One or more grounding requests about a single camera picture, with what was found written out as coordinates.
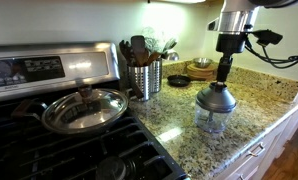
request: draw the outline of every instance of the kitchen counter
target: kitchen counter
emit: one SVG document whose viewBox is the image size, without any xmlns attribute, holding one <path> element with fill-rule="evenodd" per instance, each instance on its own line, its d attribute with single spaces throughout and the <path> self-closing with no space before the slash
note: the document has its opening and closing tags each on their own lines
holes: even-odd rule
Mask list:
<svg viewBox="0 0 298 180">
<path fill-rule="evenodd" d="M 209 82 L 192 81 L 187 87 L 171 87 L 162 80 L 159 93 L 147 102 L 129 106 L 191 179 L 211 179 L 276 126 L 291 101 L 268 91 L 227 83 L 237 108 L 227 129 L 211 135 L 194 123 L 195 97 Z"/>
</svg>

